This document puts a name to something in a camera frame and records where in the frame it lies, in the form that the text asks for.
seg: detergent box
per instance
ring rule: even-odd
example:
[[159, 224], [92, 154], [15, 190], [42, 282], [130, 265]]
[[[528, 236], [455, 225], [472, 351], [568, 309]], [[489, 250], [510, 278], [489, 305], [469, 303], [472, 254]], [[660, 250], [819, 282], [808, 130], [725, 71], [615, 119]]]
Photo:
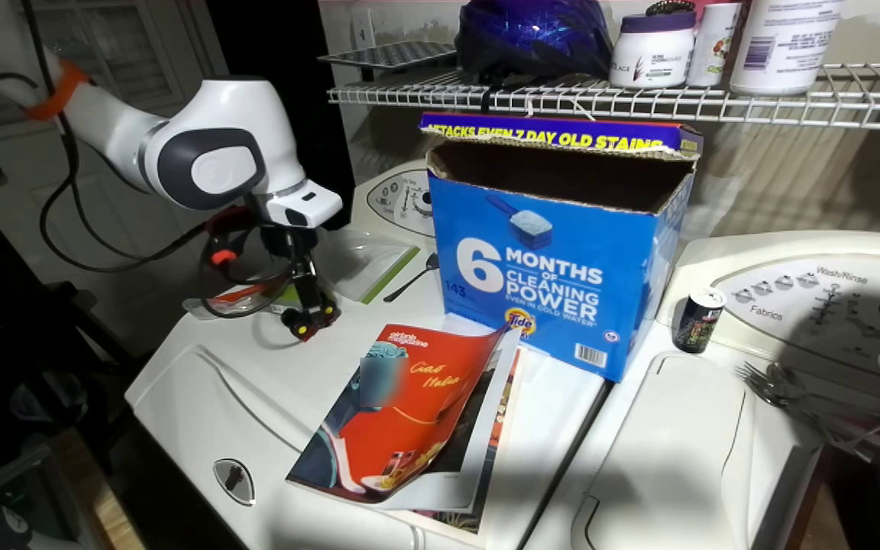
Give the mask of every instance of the detergent box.
[[442, 305], [619, 382], [704, 150], [677, 122], [422, 113]]

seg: bottle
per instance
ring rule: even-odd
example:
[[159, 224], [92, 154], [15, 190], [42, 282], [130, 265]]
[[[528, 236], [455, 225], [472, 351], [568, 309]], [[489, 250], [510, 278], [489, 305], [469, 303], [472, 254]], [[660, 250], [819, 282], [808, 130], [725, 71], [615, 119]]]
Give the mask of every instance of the bottle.
[[612, 87], [684, 87], [694, 53], [694, 14], [627, 16], [615, 46]]
[[731, 67], [731, 91], [804, 94], [828, 55], [842, 0], [750, 0]]
[[687, 87], [721, 87], [732, 53], [732, 34], [743, 16], [740, 0], [705, 4], [687, 67]]

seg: booklet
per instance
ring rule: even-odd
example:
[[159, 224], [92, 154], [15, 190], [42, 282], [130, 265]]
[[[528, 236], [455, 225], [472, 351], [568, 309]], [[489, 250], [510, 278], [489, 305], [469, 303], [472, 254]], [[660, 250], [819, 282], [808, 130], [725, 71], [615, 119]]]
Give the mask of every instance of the booklet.
[[518, 326], [386, 324], [286, 479], [477, 530], [517, 355]]

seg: white appliance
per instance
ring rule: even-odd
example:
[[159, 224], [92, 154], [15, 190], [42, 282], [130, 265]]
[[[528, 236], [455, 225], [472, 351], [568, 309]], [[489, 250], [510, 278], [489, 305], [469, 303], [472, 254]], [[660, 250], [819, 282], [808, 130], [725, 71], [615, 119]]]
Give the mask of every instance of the white appliance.
[[342, 262], [394, 261], [391, 250], [372, 244], [376, 236], [418, 248], [368, 305], [342, 296], [342, 319], [308, 343], [295, 343], [278, 311], [212, 319], [192, 309], [130, 382], [124, 402], [254, 550], [518, 546], [571, 441], [604, 392], [598, 377], [530, 350], [518, 361], [477, 535], [413, 512], [360, 509], [283, 482], [381, 324], [455, 324], [442, 315], [437, 272], [400, 300], [381, 303], [424, 265], [434, 248], [422, 162], [357, 186], [350, 219], [349, 232], [334, 232], [316, 244], [313, 261], [326, 272], [349, 272], [339, 269]]
[[[705, 289], [727, 309], [708, 350], [684, 355], [672, 326]], [[880, 418], [876, 355], [880, 232], [689, 241], [528, 546], [786, 546], [822, 441], [749, 377], [783, 370], [812, 393], [804, 410]]]

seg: white wire shelf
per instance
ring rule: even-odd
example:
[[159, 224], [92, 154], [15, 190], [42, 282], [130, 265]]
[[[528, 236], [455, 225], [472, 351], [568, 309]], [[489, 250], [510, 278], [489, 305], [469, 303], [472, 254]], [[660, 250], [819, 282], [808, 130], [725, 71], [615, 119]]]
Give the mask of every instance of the white wire shelf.
[[604, 79], [489, 88], [439, 73], [414, 84], [357, 84], [329, 88], [334, 104], [489, 111], [549, 116], [619, 116], [749, 127], [822, 127], [880, 132], [880, 65], [825, 65], [801, 98], [731, 94], [721, 88], [615, 88]]

